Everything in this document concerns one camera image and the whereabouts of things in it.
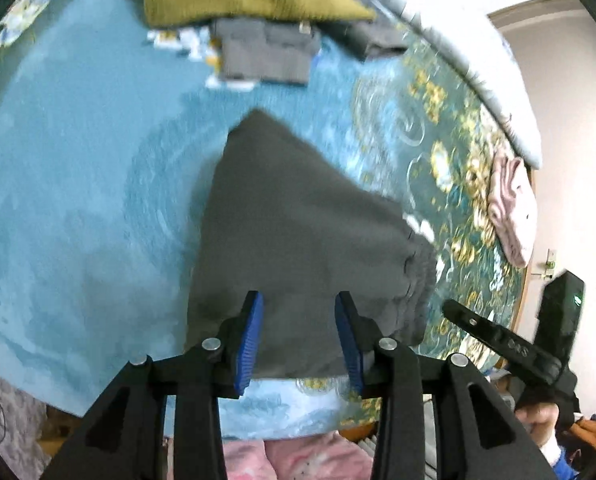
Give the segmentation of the person right hand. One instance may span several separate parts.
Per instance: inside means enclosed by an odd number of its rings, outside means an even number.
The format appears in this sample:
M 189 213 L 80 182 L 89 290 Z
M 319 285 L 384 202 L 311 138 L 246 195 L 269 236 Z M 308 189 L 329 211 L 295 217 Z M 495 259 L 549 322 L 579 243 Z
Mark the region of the person right hand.
M 515 416 L 524 425 L 542 453 L 557 448 L 555 427 L 560 408 L 553 402 L 539 402 L 516 408 Z

